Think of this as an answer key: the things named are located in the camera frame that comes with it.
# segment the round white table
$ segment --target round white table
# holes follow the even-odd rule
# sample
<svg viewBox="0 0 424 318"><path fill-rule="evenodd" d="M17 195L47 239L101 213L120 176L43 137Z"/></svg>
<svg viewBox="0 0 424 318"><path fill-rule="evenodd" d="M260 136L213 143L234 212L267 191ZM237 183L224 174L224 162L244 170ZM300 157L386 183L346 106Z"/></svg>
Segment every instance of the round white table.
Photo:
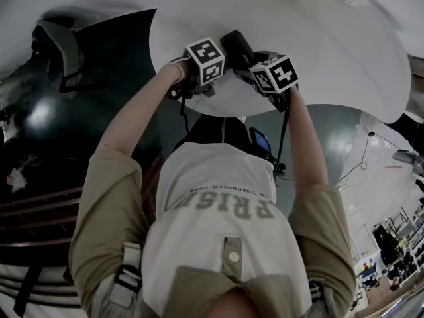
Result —
<svg viewBox="0 0 424 318"><path fill-rule="evenodd" d="M150 29L155 70L180 56L187 44L219 39L238 29L254 51L289 54L307 104L366 111L383 122L405 110L411 85L407 54L386 18L372 4L343 0L163 0ZM187 106L219 117L275 109L228 71L213 97L195 96Z"/></svg>

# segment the cable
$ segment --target cable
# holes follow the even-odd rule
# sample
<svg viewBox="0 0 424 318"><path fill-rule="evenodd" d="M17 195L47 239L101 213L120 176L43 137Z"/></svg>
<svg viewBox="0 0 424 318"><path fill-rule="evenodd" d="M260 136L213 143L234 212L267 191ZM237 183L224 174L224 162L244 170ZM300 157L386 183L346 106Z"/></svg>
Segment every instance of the cable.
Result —
<svg viewBox="0 0 424 318"><path fill-rule="evenodd" d="M278 176L280 179L283 179L283 180L290 180L290 181L293 181L293 179L291 179L291 178L283 178L283 177L280 177L280 176Z"/></svg>
<svg viewBox="0 0 424 318"><path fill-rule="evenodd" d="M368 141L370 140L370 133L368 133L368 136L366 137L366 144L365 144L365 150L364 150L364 154L362 155L362 160L360 161L360 163L358 165L356 165L353 169L351 169L347 174L345 174L343 177L341 177L339 179L339 183L345 179L349 174L351 174L356 168L358 168L360 166L360 169L362 171L366 170L367 168L367 163L364 161L364 157L365 157L365 153L366 153L366 148L368 147Z"/></svg>
<svg viewBox="0 0 424 318"><path fill-rule="evenodd" d="M398 147L398 146L396 146L394 143L392 143L392 142L390 142L390 141L388 141L386 138L384 138L383 136L380 136L380 135L378 135L378 134L376 134L375 132L369 132L368 133L368 135L369 136L374 136L374 135L376 135L376 136L378 136L378 137L380 137L381 139L383 139L383 140L385 140L385 141L387 141L389 144L392 144L393 146L395 146L399 151L402 151L402 152L404 152L405 154L407 154L410 158L412 158L412 159L414 159L414 162L418 162L419 164L420 164L420 162L419 162L419 160L418 160L418 158L417 158L417 156L419 155L418 153L415 153L416 154L416 156L414 156L414 153L411 153L410 151L408 151L408 150L402 150L400 147Z"/></svg>
<svg viewBox="0 0 424 318"><path fill-rule="evenodd" d="M283 142L284 142L284 135L286 133L287 123L289 121L289 115L290 115L290 92L286 94L286 103L287 108L284 112L284 120L283 120L283 126L281 127L281 135L280 135L280 147L278 148L278 155L277 155L277 161L274 166L274 179L277 175L278 165L280 165L280 159L281 159L281 153L283 150Z"/></svg>
<svg viewBox="0 0 424 318"><path fill-rule="evenodd" d="M390 141L388 141L386 138L384 138L383 136L381 136L381 135L378 135L378 134L376 134L375 132L369 132L368 133L368 136L374 136L374 135L376 135L376 136L378 136L378 137L380 137L381 139L384 139L385 141L387 141L389 144L392 144L393 146L395 146L399 151L406 151L406 150L402 150L400 147L398 147L398 146L396 146L394 143L392 143L392 142L390 142Z"/></svg>
<svg viewBox="0 0 424 318"><path fill-rule="evenodd" d="M413 158L415 161L418 161L417 159L416 159L416 157L414 157L414 156L412 156L412 155L410 155L409 154L409 152L408 151L406 151L406 150L402 150L399 146L397 146L397 145L395 145L394 143L392 143L392 142L390 142L390 141L388 141L386 138L384 138L383 136L381 136L381 135L378 135L378 134L376 134L375 132L369 132L368 133L368 136L367 136L367 138L366 138L366 144L365 144L365 150L364 150L364 154L362 155L362 160L361 160L361 162L359 163L359 164L357 164L353 169L351 169L347 174L345 174L343 177L341 177L340 179L339 179L339 182L338 182L338 184L343 180L343 179L345 179L349 174L351 174L355 169L357 169L359 166L360 166L360 169L362 170L362 171L364 171L364 170L366 170L366 168L368 167L368 164L364 161L364 157L365 157L365 153L366 153L366 148L368 147L368 141L370 140L370 137L371 136L378 136L379 138L381 138L381 139L383 139L383 140L385 140L385 141L387 141L389 144L392 144L393 146L395 146L399 151L402 151L402 152L405 152L406 154L408 154L408 156L410 156L411 158Z"/></svg>
<svg viewBox="0 0 424 318"><path fill-rule="evenodd" d="M76 162L89 162L89 160L83 160L83 159L77 159L77 158L71 158L68 157L69 160L75 160Z"/></svg>
<svg viewBox="0 0 424 318"><path fill-rule="evenodd" d="M184 125L185 125L185 131L187 134L190 133L190 130L188 129L188 116L186 112L184 111L186 108L186 97L183 95L183 99L181 100L181 108L180 108L180 115L184 117Z"/></svg>

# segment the floor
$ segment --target floor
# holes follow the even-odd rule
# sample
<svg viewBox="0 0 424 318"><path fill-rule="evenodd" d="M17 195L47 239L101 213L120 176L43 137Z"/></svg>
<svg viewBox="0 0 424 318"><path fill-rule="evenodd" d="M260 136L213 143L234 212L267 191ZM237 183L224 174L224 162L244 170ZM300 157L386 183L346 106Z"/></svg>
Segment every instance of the floor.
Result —
<svg viewBox="0 0 424 318"><path fill-rule="evenodd" d="M403 150L412 151L400 134L363 113L343 175L361 162L371 131ZM378 136L370 137L364 157L366 169L357 168L340 182L353 249L359 256L376 250L370 236L375 224L390 216L396 225L400 225L401 207L412 218L420 205L419 198L424 196L415 185L416 176L412 174L412 166L392 159L392 154L398 149L388 141Z"/></svg>

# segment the person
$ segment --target person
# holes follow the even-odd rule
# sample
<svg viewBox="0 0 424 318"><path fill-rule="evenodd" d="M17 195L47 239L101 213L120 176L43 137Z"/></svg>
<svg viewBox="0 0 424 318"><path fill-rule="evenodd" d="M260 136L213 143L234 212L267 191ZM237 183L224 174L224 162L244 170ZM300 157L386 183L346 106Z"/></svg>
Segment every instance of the person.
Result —
<svg viewBox="0 0 424 318"><path fill-rule="evenodd" d="M424 192L424 183L420 179L416 179L415 184L419 187L419 189Z"/></svg>
<svg viewBox="0 0 424 318"><path fill-rule="evenodd" d="M392 265L390 265L387 271L387 278L391 281L390 289L394 292L400 287L400 277L405 272L403 267L403 260L397 259Z"/></svg>
<svg viewBox="0 0 424 318"><path fill-rule="evenodd" d="M397 121L385 125L402 135L418 154L424 154L424 124L403 113Z"/></svg>
<svg viewBox="0 0 424 318"><path fill-rule="evenodd" d="M389 266L398 261L403 256L400 249L398 249L399 242L388 233L382 225L378 225L372 231L372 235L376 239L377 245L381 250L382 262L385 266Z"/></svg>
<svg viewBox="0 0 424 318"><path fill-rule="evenodd" d="M166 64L89 161L69 255L82 308L89 317L344 317L356 288L346 215L296 87L288 220L275 206L273 165L233 140L248 136L243 123L208 117L203 138L189 134L165 161L148 227L131 154L188 71L185 62Z"/></svg>

